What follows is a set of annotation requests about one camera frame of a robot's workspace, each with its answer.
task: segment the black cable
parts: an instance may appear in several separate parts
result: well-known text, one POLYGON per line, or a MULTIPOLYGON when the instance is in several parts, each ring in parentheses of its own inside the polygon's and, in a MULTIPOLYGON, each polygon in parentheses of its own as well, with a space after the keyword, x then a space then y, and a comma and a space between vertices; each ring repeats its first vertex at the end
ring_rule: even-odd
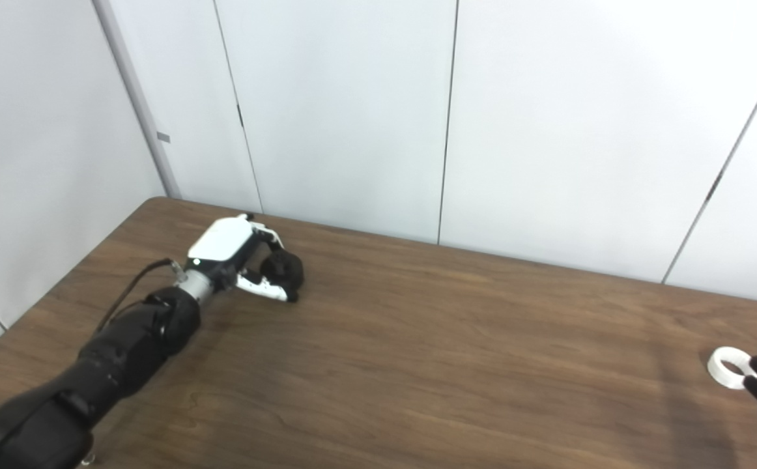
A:
MULTIPOLYGON (((117 308, 123 303, 123 300, 126 299, 126 296, 128 296, 132 289, 135 288, 135 285, 140 282, 141 278, 148 274, 149 272, 158 269, 159 267, 164 267, 165 265, 171 265, 173 264, 173 260, 170 258, 161 259, 161 261, 155 261, 152 264, 147 265, 147 267, 144 267, 141 272, 138 272, 138 275, 134 277, 134 279, 129 282, 129 285, 126 286, 124 291, 122 291, 121 295, 115 300, 112 306, 109 307, 107 310, 107 313, 104 315, 104 317, 101 318, 101 322, 98 323, 98 327, 95 329, 95 333, 101 332, 101 330, 104 330, 104 327, 107 326, 107 323, 113 318, 113 315, 115 314, 117 308)), ((126 306, 126 308, 129 308, 131 306, 136 305, 137 303, 140 303, 141 301, 137 301, 136 303, 133 303, 130 306, 126 306)))

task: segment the black robotic arm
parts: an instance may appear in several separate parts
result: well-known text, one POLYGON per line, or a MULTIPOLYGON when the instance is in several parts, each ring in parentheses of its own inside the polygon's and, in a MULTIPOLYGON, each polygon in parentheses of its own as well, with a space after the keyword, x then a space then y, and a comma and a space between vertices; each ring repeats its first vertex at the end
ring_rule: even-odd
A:
POLYGON ((189 250, 184 270, 177 270, 176 285, 116 316, 120 298, 74 365, 0 406, 0 469, 73 469, 92 448, 93 427, 185 347, 212 294, 236 286, 293 302, 304 279, 300 259, 247 214, 214 222, 189 250), (271 255, 260 272, 248 270, 263 243, 271 255))

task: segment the wood grain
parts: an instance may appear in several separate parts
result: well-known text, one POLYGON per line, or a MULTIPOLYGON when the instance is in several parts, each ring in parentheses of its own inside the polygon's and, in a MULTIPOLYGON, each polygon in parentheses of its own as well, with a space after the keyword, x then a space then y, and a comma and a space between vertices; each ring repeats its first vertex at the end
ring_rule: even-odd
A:
MULTIPOLYGON (((0 403, 232 214, 147 201, 0 338, 0 403)), ((96 430, 99 467, 757 468, 757 404, 702 364, 757 347, 757 302, 260 219, 304 260, 300 302, 212 301, 96 430)))

